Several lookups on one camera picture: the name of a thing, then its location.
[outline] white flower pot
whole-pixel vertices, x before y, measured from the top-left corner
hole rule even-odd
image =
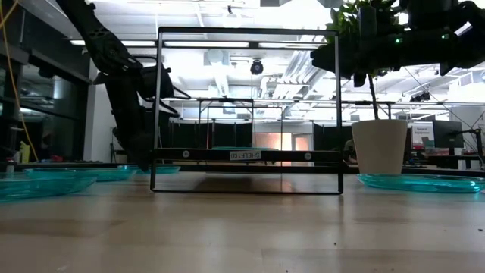
[[[408,123],[359,121],[352,125],[361,174],[401,174]]]

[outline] table surface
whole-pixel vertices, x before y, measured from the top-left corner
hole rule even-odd
[[[484,201],[355,175],[342,196],[151,193],[142,177],[0,204],[0,271],[484,272]]]

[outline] equipment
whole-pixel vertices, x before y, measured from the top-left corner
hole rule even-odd
[[[381,74],[402,66],[440,63],[440,75],[454,67],[471,68],[485,61],[485,11],[472,1],[370,0],[358,10],[358,33],[339,38],[340,75],[353,76],[354,85],[364,85],[366,74]],[[394,24],[396,15],[408,14],[408,23]],[[466,23],[471,27],[456,34]],[[313,65],[335,72],[332,42],[311,53]]]
[[[433,121],[436,148],[464,148],[462,123],[458,121]]]
[[[263,63],[261,63],[261,60],[254,60],[251,65],[251,74],[253,75],[259,75],[263,73],[264,67]]]
[[[117,124],[116,137],[130,158],[147,171],[152,151],[151,124],[145,119],[146,109],[139,104],[138,93],[144,100],[153,102],[158,67],[143,67],[121,41],[107,30],[94,14],[95,5],[84,0],[56,0],[62,11],[83,37],[88,53],[101,71],[94,84],[105,84]],[[174,87],[161,64],[161,98],[173,97]],[[160,101],[160,105],[172,113],[163,115],[178,117],[178,113]]]

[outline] cable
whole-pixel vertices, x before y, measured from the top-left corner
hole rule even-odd
[[[8,11],[7,16],[4,18],[3,9],[2,9],[2,0],[0,0],[0,19],[2,20],[2,22],[0,23],[0,28],[2,28],[2,32],[3,32],[3,39],[4,39],[4,42],[5,42],[5,53],[7,54],[8,70],[10,71],[10,78],[11,78],[11,82],[12,82],[12,87],[14,89],[15,102],[17,103],[17,107],[18,107],[18,111],[19,111],[19,115],[20,115],[20,120],[22,121],[23,130],[25,131],[25,134],[27,136],[27,141],[29,142],[30,148],[32,148],[33,156],[36,159],[36,161],[38,162],[39,157],[37,157],[36,148],[32,144],[32,140],[30,140],[29,131],[27,129],[27,126],[25,125],[25,119],[23,118],[23,113],[20,110],[20,99],[19,99],[19,96],[18,96],[17,85],[15,84],[14,71],[12,69],[12,62],[11,62],[11,59],[10,59],[10,50],[8,48],[7,30],[6,30],[5,27],[3,27],[5,25],[5,22],[8,19],[8,16],[10,16],[9,14],[11,14],[13,12],[14,8],[18,5],[18,1],[19,0],[15,0],[14,5],[10,9],[10,11]]]
[[[419,80],[418,80],[418,79],[416,79],[416,77],[415,77],[415,76],[414,76],[414,75],[413,75],[411,72],[409,72],[409,70],[408,70],[408,68],[407,68],[407,67],[403,67],[403,68],[404,68],[406,71],[408,71],[409,75],[411,75],[411,77],[412,77],[413,79],[415,79],[416,83],[418,83],[418,84],[421,86],[421,88],[422,88],[422,89],[426,90],[426,88],[424,88],[424,86],[423,86],[423,85],[422,85],[422,84],[419,82]],[[433,94],[431,94],[430,92],[428,92],[428,93],[430,94],[430,96],[431,96],[433,99],[435,99],[435,100],[437,100],[437,101],[438,101],[438,99],[437,99],[435,96],[433,96]],[[465,122],[465,121],[463,121],[463,120],[462,120],[462,119],[461,119],[461,118],[460,118],[460,117],[459,117],[457,114],[453,113],[453,112],[451,111],[451,109],[450,109],[450,108],[446,107],[445,105],[442,105],[442,106],[443,106],[443,107],[444,107],[446,110],[448,110],[448,112],[450,112],[452,115],[454,115],[456,118],[458,118],[458,119],[459,119],[459,120],[460,120],[462,123],[464,123],[465,125],[467,125],[468,127],[470,127],[470,129],[472,129],[472,130],[473,130],[473,127],[472,127],[472,126],[470,126],[470,124],[466,123],[466,122]],[[477,119],[477,121],[475,121],[475,122],[473,123],[473,126],[475,126],[475,124],[476,124],[476,123],[477,123],[477,122],[480,120],[480,118],[483,116],[483,114],[485,114],[485,111],[483,111],[483,113],[480,115],[480,117]],[[475,142],[476,144],[478,144],[478,143],[477,143],[477,140],[476,140],[475,138],[473,138],[473,136],[472,136],[471,138],[474,140],[474,142]],[[467,144],[470,146],[470,148],[471,148],[471,149],[472,149],[474,152],[478,153],[478,150],[477,150],[477,149],[474,149],[474,148],[473,148],[473,145],[471,145],[471,144],[470,144],[470,143],[469,143],[469,142],[468,142],[468,141],[467,141],[465,138],[463,138],[463,140],[464,140],[464,141],[465,141],[465,142],[466,142],[466,143],[467,143]],[[480,161],[482,162],[482,165],[485,165],[485,162],[483,162],[483,159],[482,159],[480,156],[478,156],[478,158],[479,158],[479,159],[480,159]]]
[[[2,16],[2,21],[0,21],[0,28],[2,28],[5,25],[5,23],[7,22],[8,18],[10,17],[10,15],[12,15],[12,13],[15,10],[15,8],[17,7],[18,3],[19,3],[19,0],[15,0],[14,4],[10,8],[10,10],[8,10],[7,14],[5,15],[5,19]]]
[[[409,70],[408,70],[408,68],[407,68],[407,67],[403,67],[403,68],[404,68],[406,71],[408,71],[409,75],[411,75],[411,77],[412,77],[413,79],[415,79],[416,83],[418,83],[418,84],[421,86],[421,88],[423,88],[424,90],[426,90],[426,88],[424,88],[424,86],[423,86],[423,85],[422,85],[422,84],[419,82],[419,80],[418,80],[418,79],[416,79],[416,78],[415,78],[415,76],[414,76],[414,75],[413,75],[411,72],[409,72]],[[438,99],[437,99],[435,96],[433,96],[433,94],[431,94],[430,92],[428,92],[428,93],[430,94],[430,96],[431,96],[433,99],[435,99],[435,100],[437,100],[437,101],[439,102],[439,100],[438,100]],[[458,115],[456,115],[455,113],[453,113],[453,112],[452,112],[452,111],[451,111],[451,110],[450,110],[448,107],[446,107],[445,105],[442,105],[442,106],[443,106],[443,107],[444,107],[446,110],[448,110],[448,111],[449,111],[449,112],[450,112],[452,115],[454,115],[456,118],[458,118],[458,119],[459,119],[461,122],[463,122],[463,123],[464,123],[464,124],[466,124],[468,127],[470,127],[470,129],[473,129],[473,128],[470,126],[470,124],[468,124],[468,123],[466,123],[465,121],[463,121],[463,120],[462,120],[462,119],[461,119],[461,118],[460,118]]]
[[[477,122],[483,118],[483,114],[485,114],[485,110],[483,110],[483,112],[480,114],[480,116],[478,116],[477,120],[473,123],[473,125],[471,125],[471,129],[473,129],[473,126],[475,126],[475,124],[477,124]]]

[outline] glass wall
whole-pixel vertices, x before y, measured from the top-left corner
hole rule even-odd
[[[56,112],[60,115],[82,118],[86,105],[80,88],[75,84],[31,64],[24,65],[19,81],[20,100]]]
[[[0,69],[0,156],[8,157],[11,151],[18,151],[22,141],[29,143],[21,113],[32,141],[31,150],[35,149],[39,160],[82,160],[87,84],[72,83],[31,64],[18,65],[17,70],[14,68],[21,106],[18,111],[9,73]],[[35,161],[33,152],[30,161]]]

